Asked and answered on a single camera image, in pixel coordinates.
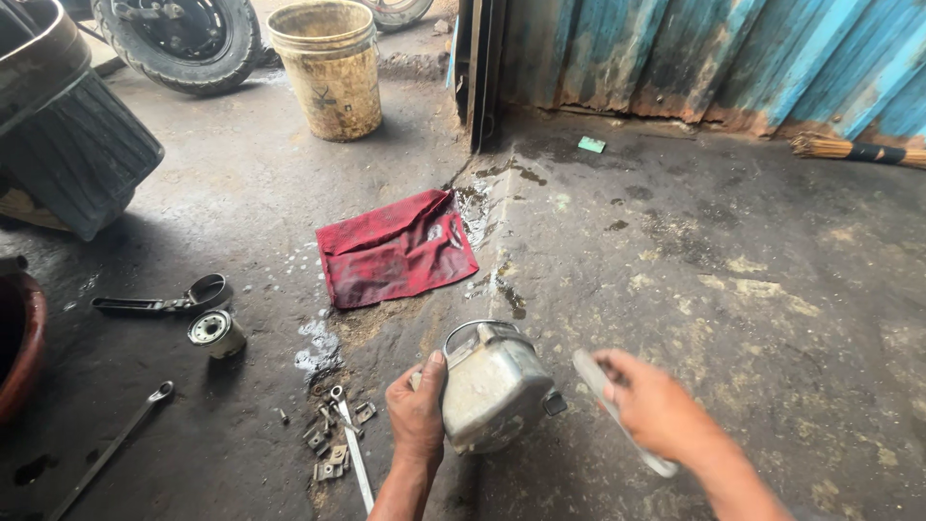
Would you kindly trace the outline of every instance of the red cloth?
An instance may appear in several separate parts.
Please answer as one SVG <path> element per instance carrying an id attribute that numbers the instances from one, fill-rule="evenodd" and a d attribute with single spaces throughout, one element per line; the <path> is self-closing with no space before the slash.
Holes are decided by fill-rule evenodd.
<path id="1" fill-rule="evenodd" d="M 334 307 L 411 297 L 479 270 L 452 192 L 428 190 L 315 231 Z"/>

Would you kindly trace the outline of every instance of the corrugated metal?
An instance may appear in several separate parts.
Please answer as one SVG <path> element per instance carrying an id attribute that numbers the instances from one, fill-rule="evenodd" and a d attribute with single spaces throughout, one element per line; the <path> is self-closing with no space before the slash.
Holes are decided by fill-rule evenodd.
<path id="1" fill-rule="evenodd" d="M 509 0 L 502 96 L 919 145 L 926 0 Z"/>

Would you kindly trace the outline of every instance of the motorcycle wheel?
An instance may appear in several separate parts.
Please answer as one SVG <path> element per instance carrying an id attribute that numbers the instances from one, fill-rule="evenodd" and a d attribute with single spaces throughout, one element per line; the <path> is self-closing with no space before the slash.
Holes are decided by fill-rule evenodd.
<path id="1" fill-rule="evenodd" d="M 386 0 L 354 0 L 373 11 L 373 23 L 382 32 L 404 29 L 420 20 L 434 0 L 399 0 L 387 4 Z"/>
<path id="2" fill-rule="evenodd" d="M 93 0 L 106 41 L 130 67 L 185 94 L 214 95 L 243 82 L 260 58 L 260 25 L 249 0 L 168 0 L 179 20 L 127 21 L 114 0 Z M 153 0 L 122 0 L 151 8 Z"/>

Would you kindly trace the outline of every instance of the plastic bucket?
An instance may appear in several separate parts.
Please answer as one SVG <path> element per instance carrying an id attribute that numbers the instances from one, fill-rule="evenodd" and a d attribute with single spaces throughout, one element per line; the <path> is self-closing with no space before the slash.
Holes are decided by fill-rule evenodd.
<path id="1" fill-rule="evenodd" d="M 369 7 L 347 0 L 293 4 L 274 11 L 267 26 L 315 136 L 351 141 L 380 126 Z"/>

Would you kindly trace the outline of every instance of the hand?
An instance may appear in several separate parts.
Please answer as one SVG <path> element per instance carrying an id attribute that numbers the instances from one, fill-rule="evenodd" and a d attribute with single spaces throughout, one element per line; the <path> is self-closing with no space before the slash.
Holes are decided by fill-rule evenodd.
<path id="1" fill-rule="evenodd" d="M 418 390 L 411 376 L 421 371 Z M 395 459 L 440 463 L 444 458 L 444 419 L 438 399 L 444 387 L 447 364 L 435 351 L 421 369 L 418 364 L 405 371 L 386 389 L 386 409 L 393 425 Z"/>
<path id="2" fill-rule="evenodd" d="M 620 422 L 640 446 L 688 464 L 699 451 L 727 435 L 685 389 L 662 370 L 620 349 L 593 357 L 611 383 L 603 394 L 620 409 Z"/>

